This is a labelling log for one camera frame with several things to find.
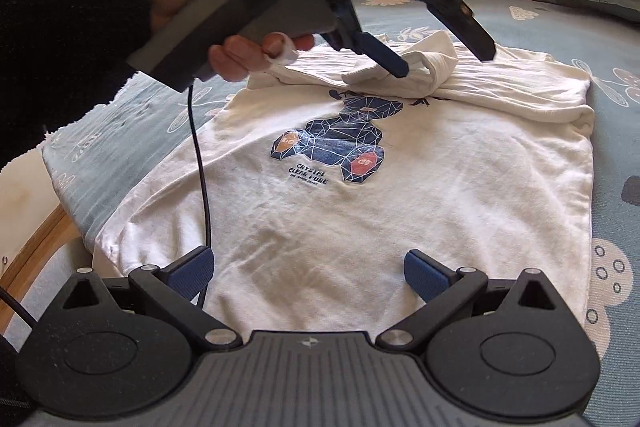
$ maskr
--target wooden bed frame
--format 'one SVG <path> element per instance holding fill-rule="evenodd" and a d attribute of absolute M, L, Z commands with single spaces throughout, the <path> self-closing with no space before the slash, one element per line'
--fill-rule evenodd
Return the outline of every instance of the wooden bed frame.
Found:
<path fill-rule="evenodd" d="M 0 286 L 15 299 L 22 301 L 53 254 L 77 237 L 80 237 L 78 229 L 62 206 L 58 205 L 0 277 Z M 14 311 L 0 301 L 0 333 L 6 331 L 13 315 Z"/>

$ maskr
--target triangular cutout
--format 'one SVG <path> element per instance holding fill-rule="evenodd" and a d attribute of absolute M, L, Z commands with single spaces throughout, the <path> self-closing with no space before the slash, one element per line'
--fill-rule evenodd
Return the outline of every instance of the triangular cutout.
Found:
<path fill-rule="evenodd" d="M 79 281 L 76 287 L 69 295 L 65 305 L 62 306 L 65 310 L 71 310 L 73 308 L 84 308 L 87 306 L 95 306 L 98 303 L 98 298 L 94 293 L 94 289 L 91 288 L 91 283 L 88 280 Z"/>
<path fill-rule="evenodd" d="M 518 304 L 527 308 L 539 308 L 542 310 L 556 309 L 553 302 L 551 302 L 551 299 L 546 294 L 545 289 L 542 287 L 542 284 L 538 281 L 529 281 L 527 283 Z"/>

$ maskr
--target metal screw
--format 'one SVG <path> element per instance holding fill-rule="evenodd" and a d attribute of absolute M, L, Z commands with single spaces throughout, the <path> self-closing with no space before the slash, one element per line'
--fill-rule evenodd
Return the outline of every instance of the metal screw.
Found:
<path fill-rule="evenodd" d="M 466 5 L 465 3 L 462 3 L 462 4 L 460 5 L 460 10 L 462 11 L 462 13 L 463 13 L 464 15 L 467 15 L 467 16 L 469 16 L 469 15 L 473 15 L 473 14 L 474 14 L 474 13 L 471 11 L 471 8 L 470 8 L 468 5 Z"/>
<path fill-rule="evenodd" d="M 226 344 L 231 344 L 236 341 L 237 337 L 238 336 L 235 331 L 225 330 L 223 328 L 211 330 L 204 336 L 208 343 L 216 344 L 217 346 L 226 346 Z"/>
<path fill-rule="evenodd" d="M 406 346 L 410 344 L 414 336 L 409 331 L 386 330 L 380 335 L 380 340 L 389 346 Z"/>

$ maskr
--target gripper handle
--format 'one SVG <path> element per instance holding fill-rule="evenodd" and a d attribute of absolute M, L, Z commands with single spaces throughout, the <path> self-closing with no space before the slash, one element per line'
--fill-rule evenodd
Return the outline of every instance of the gripper handle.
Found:
<path fill-rule="evenodd" d="M 326 0 L 191 0 L 127 63 L 181 92 L 215 74 L 207 51 L 231 35 L 260 43 L 271 32 L 296 38 L 336 26 Z"/>

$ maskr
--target black cable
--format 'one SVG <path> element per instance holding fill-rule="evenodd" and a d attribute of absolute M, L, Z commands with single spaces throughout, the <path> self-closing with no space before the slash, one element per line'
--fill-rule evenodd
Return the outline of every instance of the black cable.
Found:
<path fill-rule="evenodd" d="M 33 330 L 35 325 L 38 323 L 37 320 L 33 318 L 30 312 L 22 307 L 22 304 L 20 304 L 20 302 L 9 295 L 9 292 L 2 288 L 2 286 L 0 286 L 0 299 L 6 302 L 9 308 L 11 308 L 18 315 L 18 317 L 24 320 L 27 326 Z"/>
<path fill-rule="evenodd" d="M 211 215 L 209 213 L 209 197 L 207 196 L 207 182 L 204 179 L 204 167 L 202 166 L 202 156 L 200 155 L 200 144 L 198 143 L 198 135 L 196 134 L 196 124 L 193 121 L 193 84 L 189 86 L 187 97 L 187 113 L 189 114 L 189 126 L 191 127 L 191 137 L 193 138 L 193 147 L 196 150 L 196 159 L 198 161 L 198 174 L 200 175 L 200 188 L 202 190 L 202 205 L 204 207 L 204 244 L 211 248 Z M 204 306 L 204 299 L 207 296 L 207 287 L 198 295 L 198 308 Z"/>
<path fill-rule="evenodd" d="M 2 397 L 0 397 L 0 405 L 5 405 L 7 407 L 20 407 L 21 409 L 33 408 L 31 404 L 28 402 L 23 402 L 20 400 L 10 400 L 8 398 L 2 398 Z"/>

